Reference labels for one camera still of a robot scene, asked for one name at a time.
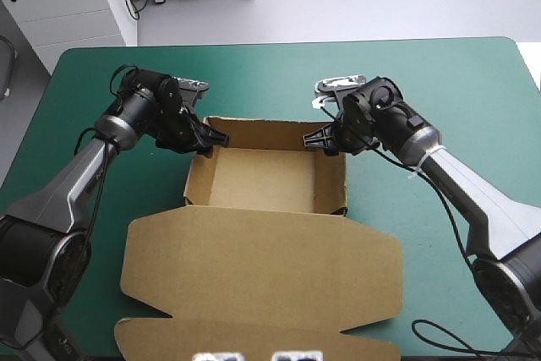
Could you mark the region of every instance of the green table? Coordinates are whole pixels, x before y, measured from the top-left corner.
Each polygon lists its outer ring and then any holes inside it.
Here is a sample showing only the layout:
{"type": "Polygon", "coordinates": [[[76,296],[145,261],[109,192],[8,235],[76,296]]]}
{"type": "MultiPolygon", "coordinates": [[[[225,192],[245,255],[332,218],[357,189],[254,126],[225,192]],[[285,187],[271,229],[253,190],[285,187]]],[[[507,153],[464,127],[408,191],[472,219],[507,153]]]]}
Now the green table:
{"type": "MultiPolygon", "coordinates": [[[[199,114],[241,118],[326,120],[310,104],[316,80],[389,76],[443,132],[449,151],[510,197],[541,205],[541,99],[516,45],[483,38],[71,50],[60,59],[0,190],[0,211],[66,164],[80,130],[112,100],[108,80],[123,63],[209,81],[199,114]]],[[[113,164],[94,256],[63,314],[89,353],[118,355],[117,320],[159,314],[120,291],[124,241],[133,219],[183,204],[190,160],[144,137],[113,164]]],[[[404,310],[354,334],[392,340],[406,355],[442,353],[410,332],[413,319],[428,318],[476,347],[504,347],[511,337],[474,287],[434,192],[370,152],[349,157],[348,171],[348,215],[396,235],[405,252],[404,310]]]]}

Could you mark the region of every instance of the drawer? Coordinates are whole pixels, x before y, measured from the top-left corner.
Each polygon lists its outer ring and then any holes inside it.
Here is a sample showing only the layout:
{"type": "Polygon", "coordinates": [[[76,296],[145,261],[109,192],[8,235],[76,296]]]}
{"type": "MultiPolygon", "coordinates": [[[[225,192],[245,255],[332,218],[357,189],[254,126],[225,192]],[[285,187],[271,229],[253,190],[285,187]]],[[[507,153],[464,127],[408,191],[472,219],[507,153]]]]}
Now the drawer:
{"type": "Polygon", "coordinates": [[[2,0],[14,20],[31,21],[109,9],[107,0],[2,0]]]}
{"type": "Polygon", "coordinates": [[[111,10],[19,23],[32,46],[120,34],[111,10]]]}
{"type": "Polygon", "coordinates": [[[71,48],[86,48],[90,46],[125,46],[124,40],[121,35],[87,38],[85,40],[59,42],[57,44],[49,44],[47,46],[35,46],[34,51],[37,56],[43,62],[46,70],[50,74],[57,66],[58,59],[64,51],[71,48]]]}

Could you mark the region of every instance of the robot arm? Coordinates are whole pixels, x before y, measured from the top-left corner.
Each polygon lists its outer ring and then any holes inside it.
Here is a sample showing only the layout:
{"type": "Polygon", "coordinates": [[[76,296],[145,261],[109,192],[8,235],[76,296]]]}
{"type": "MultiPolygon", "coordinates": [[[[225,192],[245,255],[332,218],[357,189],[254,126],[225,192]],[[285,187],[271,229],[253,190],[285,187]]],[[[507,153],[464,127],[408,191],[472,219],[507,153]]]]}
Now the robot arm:
{"type": "Polygon", "coordinates": [[[195,114],[196,101],[208,89],[205,82],[133,68],[124,75],[117,100],[95,123],[100,136],[0,219],[0,340],[22,359],[86,359],[57,314],[90,260],[89,199],[107,166],[144,134],[177,153],[209,155],[213,145],[227,145],[226,134],[195,114]]]}
{"type": "Polygon", "coordinates": [[[338,105],[336,120],[304,136],[307,147],[358,154],[379,143],[417,167],[469,223],[474,279],[515,337],[509,349],[541,359],[541,209],[509,199],[441,144],[440,132],[415,112],[386,78],[325,79],[314,107],[338,105]]]}

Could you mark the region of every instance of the white floor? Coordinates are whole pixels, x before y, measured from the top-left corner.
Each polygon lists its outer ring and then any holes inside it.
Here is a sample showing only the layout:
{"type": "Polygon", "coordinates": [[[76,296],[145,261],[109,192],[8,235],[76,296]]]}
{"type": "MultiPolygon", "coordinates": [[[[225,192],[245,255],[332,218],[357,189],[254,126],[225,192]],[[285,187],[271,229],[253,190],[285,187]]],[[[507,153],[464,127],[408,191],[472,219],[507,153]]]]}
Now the white floor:
{"type": "MultiPolygon", "coordinates": [[[[508,36],[541,76],[541,0],[167,0],[150,3],[139,44],[184,45],[508,36]]],[[[23,50],[12,96],[0,102],[0,183],[47,76],[0,7],[0,34],[23,50]]]]}

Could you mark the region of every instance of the cardboard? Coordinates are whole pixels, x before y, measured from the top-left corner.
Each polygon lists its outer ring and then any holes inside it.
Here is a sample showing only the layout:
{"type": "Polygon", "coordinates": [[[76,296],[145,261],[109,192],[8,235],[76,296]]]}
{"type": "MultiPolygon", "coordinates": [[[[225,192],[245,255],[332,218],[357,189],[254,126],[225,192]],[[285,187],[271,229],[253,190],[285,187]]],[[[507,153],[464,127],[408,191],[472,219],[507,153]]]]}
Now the cardboard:
{"type": "Polygon", "coordinates": [[[211,159],[195,156],[184,190],[188,204],[345,214],[346,157],[306,150],[303,135],[324,123],[207,118],[229,134],[211,159]]]}
{"type": "Polygon", "coordinates": [[[196,353],[322,351],[325,361],[400,359],[389,342],[340,331],[402,308],[396,238],[343,216],[344,156],[302,147],[321,123],[209,118],[231,146],[196,156],[192,205],[129,227],[122,290],[171,319],[122,320],[128,361],[196,353]]]}

